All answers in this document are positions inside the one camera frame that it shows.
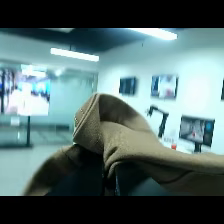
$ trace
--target floor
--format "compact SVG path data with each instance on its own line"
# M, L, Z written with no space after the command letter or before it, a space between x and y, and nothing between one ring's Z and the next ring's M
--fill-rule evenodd
M32 149L0 149L0 196L19 196L37 168L62 146L37 145Z

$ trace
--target monitor arm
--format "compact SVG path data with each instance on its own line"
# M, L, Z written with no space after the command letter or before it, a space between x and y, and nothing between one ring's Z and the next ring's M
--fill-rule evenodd
M156 107L154 105L151 105L150 109L148 109L147 112L146 112L147 116L152 116L152 113L153 113L154 110L163 114L163 119L162 119L162 123L159 126L159 134L158 134L158 137L162 138L162 136L164 134L164 131L165 131L166 121L167 121L167 118L169 116L169 113L158 109L158 107Z

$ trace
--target red object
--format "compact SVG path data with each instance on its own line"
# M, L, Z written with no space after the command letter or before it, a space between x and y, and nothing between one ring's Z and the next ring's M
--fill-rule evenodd
M172 144L171 145L171 148L174 149L174 150L176 150L177 149L177 145L176 144Z

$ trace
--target beige cloth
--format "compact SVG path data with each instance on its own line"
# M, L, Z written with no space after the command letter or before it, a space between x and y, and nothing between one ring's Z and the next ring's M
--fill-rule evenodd
M94 94L76 113L73 145L59 150L36 172L24 195L44 195L85 164L86 151L103 155L110 178L118 163L131 161L174 192L224 195L224 156L185 154L164 147L147 121L122 100Z

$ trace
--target dark ceiling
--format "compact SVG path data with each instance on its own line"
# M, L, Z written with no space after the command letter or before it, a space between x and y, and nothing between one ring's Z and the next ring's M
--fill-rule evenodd
M175 32L177 29L183 28L169 28L168 30ZM107 51L149 37L124 28L75 28L69 33L42 28L0 28L0 32L68 44L78 52L89 54Z

